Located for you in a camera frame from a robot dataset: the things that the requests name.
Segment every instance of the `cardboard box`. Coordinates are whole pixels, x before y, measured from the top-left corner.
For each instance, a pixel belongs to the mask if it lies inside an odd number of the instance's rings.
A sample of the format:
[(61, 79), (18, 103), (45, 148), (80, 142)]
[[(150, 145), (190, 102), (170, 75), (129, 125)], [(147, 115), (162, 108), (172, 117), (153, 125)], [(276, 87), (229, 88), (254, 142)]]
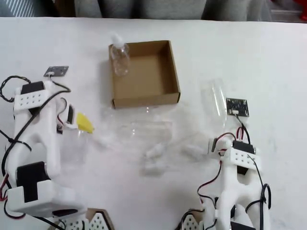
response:
[(128, 46), (130, 68), (126, 76), (114, 73), (110, 57), (113, 107), (178, 103), (180, 88), (170, 41), (128, 43)]

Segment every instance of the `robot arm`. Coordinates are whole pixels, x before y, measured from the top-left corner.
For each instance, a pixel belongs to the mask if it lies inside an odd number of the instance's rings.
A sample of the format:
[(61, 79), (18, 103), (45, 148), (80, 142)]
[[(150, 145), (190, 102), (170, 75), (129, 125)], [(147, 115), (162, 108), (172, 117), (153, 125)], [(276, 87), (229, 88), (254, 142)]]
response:
[[(32, 117), (54, 91), (52, 81), (39, 81), (24, 85), (16, 90), (14, 101), (15, 129), (14, 136)], [(70, 114), (71, 128), (84, 124), (84, 117)], [(63, 217), (86, 212), (82, 198), (71, 188), (56, 184), (53, 179), (60, 173), (60, 147), (57, 132), (56, 100), (49, 101), (39, 115), (30, 123), (18, 138), (30, 147), (43, 144), (47, 152), (46, 162), (26, 164), (31, 149), (22, 143), (16, 143), (11, 150), (6, 171), (10, 175), (12, 188), (8, 190), (8, 208), (14, 212), (26, 213), (37, 217)]]
[[(262, 194), (265, 188), (258, 175), (258, 170), (261, 172), (261, 159), (254, 154), (254, 149), (250, 150), (249, 147), (248, 144), (234, 141), (232, 147), (228, 148), (221, 157), (222, 193), (218, 197), (214, 213), (217, 230), (271, 229), (269, 216), (271, 193), (269, 192), (266, 204)], [(203, 220), (208, 220), (207, 212), (204, 212)]]

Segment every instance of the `plastic bottle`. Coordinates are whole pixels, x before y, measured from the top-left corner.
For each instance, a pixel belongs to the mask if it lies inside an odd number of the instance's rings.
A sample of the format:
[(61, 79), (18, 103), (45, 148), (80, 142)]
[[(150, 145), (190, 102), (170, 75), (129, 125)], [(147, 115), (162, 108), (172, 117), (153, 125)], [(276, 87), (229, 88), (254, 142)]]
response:
[(129, 47), (118, 34), (112, 34), (112, 42), (111, 57), (114, 72), (118, 76), (125, 76), (130, 65)]

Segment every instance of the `red object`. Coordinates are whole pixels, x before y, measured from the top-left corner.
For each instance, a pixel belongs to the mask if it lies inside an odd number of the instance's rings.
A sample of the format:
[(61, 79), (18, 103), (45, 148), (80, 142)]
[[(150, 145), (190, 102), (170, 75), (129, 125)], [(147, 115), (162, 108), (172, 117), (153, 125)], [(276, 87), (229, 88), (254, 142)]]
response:
[(294, 0), (294, 1), (296, 1), (298, 4), (301, 4), (304, 7), (303, 12), (301, 14), (301, 19), (307, 21), (307, 0)]

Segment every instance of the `yellow object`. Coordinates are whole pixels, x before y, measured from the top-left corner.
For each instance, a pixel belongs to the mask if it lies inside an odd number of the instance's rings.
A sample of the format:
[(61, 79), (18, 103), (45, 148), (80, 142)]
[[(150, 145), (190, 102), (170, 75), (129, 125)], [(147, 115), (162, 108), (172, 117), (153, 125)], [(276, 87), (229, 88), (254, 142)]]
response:
[(77, 125), (79, 130), (86, 131), (88, 133), (93, 133), (94, 127), (92, 123), (82, 113), (77, 114)]

